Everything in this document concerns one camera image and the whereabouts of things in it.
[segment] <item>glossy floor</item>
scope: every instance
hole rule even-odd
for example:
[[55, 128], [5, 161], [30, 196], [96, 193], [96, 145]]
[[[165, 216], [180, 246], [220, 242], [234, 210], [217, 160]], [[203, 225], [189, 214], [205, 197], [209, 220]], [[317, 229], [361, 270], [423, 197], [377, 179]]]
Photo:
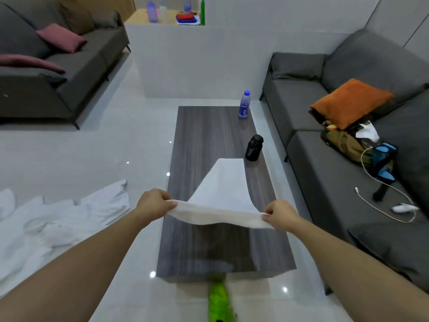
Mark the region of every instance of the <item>glossy floor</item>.
[[[126, 178], [131, 206], [142, 192], [166, 189], [179, 106], [238, 106], [238, 100], [145, 99], [132, 56], [125, 54], [79, 119], [0, 126], [0, 189], [18, 205], [36, 195], [47, 203], [79, 199]], [[266, 105], [252, 101], [256, 130], [277, 198], [308, 217]], [[92, 322], [208, 320], [208, 284], [173, 284], [154, 277], [162, 220], [136, 238]], [[326, 297], [314, 261], [293, 235], [297, 269], [264, 280], [227, 279], [239, 321], [350, 321], [335, 296]]]

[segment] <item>black thermos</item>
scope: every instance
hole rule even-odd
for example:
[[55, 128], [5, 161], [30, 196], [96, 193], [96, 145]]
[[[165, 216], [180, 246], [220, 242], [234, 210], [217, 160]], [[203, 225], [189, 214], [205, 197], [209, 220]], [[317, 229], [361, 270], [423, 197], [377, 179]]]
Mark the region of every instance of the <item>black thermos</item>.
[[250, 139], [249, 144], [247, 145], [246, 150], [246, 159], [248, 161], [257, 161], [262, 150], [262, 143], [264, 138], [258, 134], [255, 134], [252, 139]]

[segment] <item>forearm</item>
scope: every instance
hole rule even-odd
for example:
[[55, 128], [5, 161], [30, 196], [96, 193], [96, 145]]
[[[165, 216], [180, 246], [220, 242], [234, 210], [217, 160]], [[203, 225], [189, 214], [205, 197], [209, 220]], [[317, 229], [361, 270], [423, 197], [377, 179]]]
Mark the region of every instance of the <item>forearm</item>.
[[303, 219], [291, 232], [355, 321], [429, 320], [429, 296], [376, 259]]
[[0, 300], [0, 321], [87, 322], [149, 223], [131, 211], [60, 255]]

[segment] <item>white cable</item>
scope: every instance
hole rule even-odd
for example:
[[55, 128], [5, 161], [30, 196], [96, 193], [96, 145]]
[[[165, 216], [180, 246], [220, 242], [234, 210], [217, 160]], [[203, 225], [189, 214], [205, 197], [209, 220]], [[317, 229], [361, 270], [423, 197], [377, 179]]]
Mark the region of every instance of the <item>white cable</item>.
[[[376, 179], [376, 178], [373, 178], [368, 172], [367, 172], [367, 170], [366, 170], [366, 168], [365, 168], [365, 165], [363, 164], [363, 154], [367, 151], [367, 150], [369, 150], [369, 149], [373, 149], [373, 147], [369, 147], [369, 148], [367, 148], [367, 149], [365, 149], [363, 152], [362, 152], [362, 155], [360, 156], [360, 163], [362, 164], [362, 167], [363, 167], [363, 170], [365, 171], [365, 173], [367, 173], [368, 174], [368, 176], [369, 177], [371, 177], [374, 181], [377, 181], [377, 182], [379, 182], [379, 183], [381, 183], [381, 184], [384, 184], [384, 185], [387, 185], [389, 188], [392, 188], [392, 189], [394, 189], [394, 190], [396, 190], [396, 191], [398, 191], [399, 193], [402, 193], [407, 199], [408, 199], [408, 201], [410, 201], [411, 202], [411, 204], [412, 205], [414, 205], [414, 203], [413, 203], [413, 201], [410, 199], [410, 197], [408, 196], [408, 195], [406, 195], [404, 192], [402, 192], [402, 191], [400, 191], [400, 190], [398, 190], [397, 188], [394, 188], [393, 186], [391, 186], [391, 185], [389, 185], [389, 184], [387, 184], [387, 183], [384, 183], [384, 182], [382, 182], [382, 181], [379, 181], [378, 179]], [[392, 217], [391, 215], [388, 215], [387, 213], [385, 213], [384, 211], [381, 211], [380, 209], [378, 209], [378, 208], [376, 208], [376, 207], [374, 207], [372, 204], [370, 204], [367, 200], [365, 200], [360, 194], [359, 194], [359, 189], [358, 188], [354, 188], [355, 189], [355, 191], [356, 191], [356, 193], [357, 193], [357, 195], [362, 199], [362, 200], [364, 200], [367, 204], [369, 204], [371, 207], [373, 207], [375, 210], [377, 210], [377, 211], [379, 211], [379, 212], [381, 212], [382, 214], [384, 214], [384, 215], [386, 215], [386, 216], [388, 216], [389, 218], [391, 218], [391, 219], [394, 219], [394, 220], [396, 220], [396, 221], [398, 221], [398, 222], [404, 222], [404, 221], [402, 221], [402, 220], [399, 220], [399, 219], [397, 219], [397, 218], [395, 218], [395, 217]], [[404, 223], [410, 223], [410, 222], [412, 222], [415, 218], [416, 218], [416, 211], [415, 210], [413, 210], [413, 217], [411, 218], [411, 220], [409, 220], [408, 222], [404, 222]]]

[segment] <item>pink cloth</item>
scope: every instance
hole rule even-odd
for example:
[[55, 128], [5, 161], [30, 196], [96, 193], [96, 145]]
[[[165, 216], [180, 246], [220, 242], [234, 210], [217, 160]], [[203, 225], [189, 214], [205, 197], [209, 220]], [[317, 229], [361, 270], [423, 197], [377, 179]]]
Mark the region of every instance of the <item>pink cloth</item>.
[[38, 59], [28, 55], [20, 54], [0, 54], [0, 66], [17, 66], [24, 68], [40, 68], [54, 71], [56, 73], [65, 73], [66, 70], [60, 66], [45, 61], [44, 59]]
[[87, 42], [83, 37], [64, 27], [58, 26], [56, 23], [42, 30], [36, 30], [36, 32], [45, 42], [69, 53], [76, 53]]

